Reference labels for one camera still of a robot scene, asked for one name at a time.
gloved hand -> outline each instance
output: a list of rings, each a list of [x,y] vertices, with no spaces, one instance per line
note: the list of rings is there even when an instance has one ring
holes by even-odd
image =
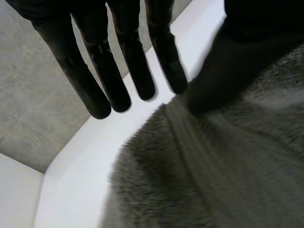
[[[48,44],[90,114],[106,118],[112,108],[126,111],[131,100],[110,50],[107,34],[106,0],[6,0]],[[150,37],[172,90],[180,94],[187,80],[170,33],[174,0],[146,0]],[[139,40],[139,0],[109,0],[115,31],[138,95],[148,100],[155,87]],[[79,52],[71,16],[81,31],[105,93],[95,81]]]

faux fur coat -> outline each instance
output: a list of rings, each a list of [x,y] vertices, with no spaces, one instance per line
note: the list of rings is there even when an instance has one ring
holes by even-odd
[[[304,46],[219,110],[162,105],[111,181],[102,228],[304,227]]]

white surface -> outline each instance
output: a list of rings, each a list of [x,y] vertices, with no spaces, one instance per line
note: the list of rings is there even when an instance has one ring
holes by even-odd
[[[172,24],[181,59],[191,77],[223,16],[222,0],[194,0]],[[98,227],[108,176],[119,149],[161,103],[173,97],[154,50],[146,55],[158,96],[149,103],[140,100],[130,75],[125,77],[131,109],[124,114],[112,111],[102,121],[90,118],[55,158],[45,174],[35,228]]]
[[[32,228],[43,174],[0,153],[0,227]]]

concrete wall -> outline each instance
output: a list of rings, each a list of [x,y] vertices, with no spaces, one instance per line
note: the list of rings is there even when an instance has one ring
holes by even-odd
[[[176,0],[173,20],[191,0]],[[141,0],[139,33],[151,47]],[[44,173],[55,156],[89,118],[47,45],[31,23],[0,1],[0,153]],[[75,28],[79,49],[93,65]],[[109,12],[109,41],[121,75],[128,73]]]
[[[43,174],[0,154],[0,227],[33,228]]]

